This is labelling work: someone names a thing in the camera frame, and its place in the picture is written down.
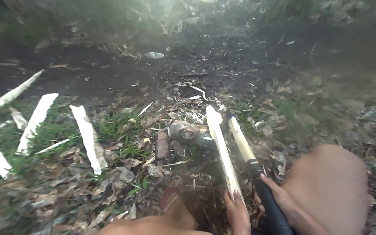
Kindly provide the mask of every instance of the forest floor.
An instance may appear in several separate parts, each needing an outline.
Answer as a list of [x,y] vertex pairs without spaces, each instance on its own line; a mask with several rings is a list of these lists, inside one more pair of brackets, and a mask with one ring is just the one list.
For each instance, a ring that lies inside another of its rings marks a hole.
[[[60,94],[31,140],[30,156],[14,154],[22,134],[15,124],[0,129],[0,151],[13,166],[13,175],[0,179],[0,233],[83,234],[125,211],[128,218],[158,215],[159,197],[169,186],[190,201],[202,230],[226,233],[225,180],[216,149],[170,136],[168,157],[158,159],[156,152],[159,130],[175,120],[206,125],[211,104],[236,113],[253,151],[278,182],[320,143],[338,144],[363,159],[371,195],[365,232],[376,234],[376,25],[290,19],[264,26],[251,16],[223,24],[195,25],[172,40],[139,47],[165,55],[157,60],[100,47],[54,45],[38,54],[0,48],[0,62],[17,61],[0,66],[0,96],[46,70],[11,104],[26,120],[43,94]],[[81,104],[109,165],[98,177],[69,109]],[[2,108],[0,121],[9,119]],[[232,137],[225,136],[258,230],[252,184]],[[66,138],[71,141],[36,154]]]

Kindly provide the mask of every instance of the black handle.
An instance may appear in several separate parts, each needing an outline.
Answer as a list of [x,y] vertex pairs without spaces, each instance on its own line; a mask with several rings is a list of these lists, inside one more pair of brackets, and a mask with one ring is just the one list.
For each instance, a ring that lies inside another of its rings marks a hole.
[[246,163],[250,177],[255,185],[256,192],[265,207],[265,215],[269,223],[270,232],[273,235],[293,235],[288,220],[279,208],[277,202],[272,195],[272,191],[260,178],[260,174],[264,174],[263,167],[256,159],[250,159]]

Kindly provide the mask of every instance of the soil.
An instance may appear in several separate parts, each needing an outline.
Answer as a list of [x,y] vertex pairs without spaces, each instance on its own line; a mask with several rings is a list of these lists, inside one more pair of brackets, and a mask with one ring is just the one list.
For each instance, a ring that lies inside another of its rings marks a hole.
[[[265,85],[272,79],[294,79],[296,72],[310,69],[322,71],[324,79],[354,87],[362,81],[358,74],[376,74],[376,25],[338,26],[288,19],[268,26],[247,17],[247,21],[233,21],[224,28],[192,27],[167,40],[154,39],[139,46],[142,53],[166,55],[158,60],[133,60],[97,48],[60,45],[35,54],[24,46],[6,43],[0,47],[0,59],[18,59],[20,66],[0,67],[0,96],[40,69],[46,72],[22,98],[55,92],[79,96],[83,103],[96,100],[100,107],[119,99],[118,94],[139,103],[166,100],[161,91],[165,82],[183,82],[187,77],[203,80],[206,92],[227,87],[231,94],[243,96],[266,93]],[[49,68],[56,64],[68,64],[69,68]],[[221,204],[216,199],[221,195],[214,190],[206,193],[199,204]]]

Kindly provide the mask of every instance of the plastic trash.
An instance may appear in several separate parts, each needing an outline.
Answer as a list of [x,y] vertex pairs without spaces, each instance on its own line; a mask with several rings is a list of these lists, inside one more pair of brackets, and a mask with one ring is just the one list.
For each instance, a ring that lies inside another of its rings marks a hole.
[[159,52],[147,52],[144,56],[148,59],[162,59],[165,55]]

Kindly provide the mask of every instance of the leg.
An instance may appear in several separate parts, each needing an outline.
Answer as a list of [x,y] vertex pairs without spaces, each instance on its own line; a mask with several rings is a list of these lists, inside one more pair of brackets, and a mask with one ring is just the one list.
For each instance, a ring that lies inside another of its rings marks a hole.
[[161,216],[117,220],[103,228],[99,235],[210,235],[194,231],[196,221],[175,190],[165,190],[160,199],[160,207],[163,214]]
[[359,235],[369,207],[365,164],[335,145],[319,145],[291,167],[282,186],[332,235]]

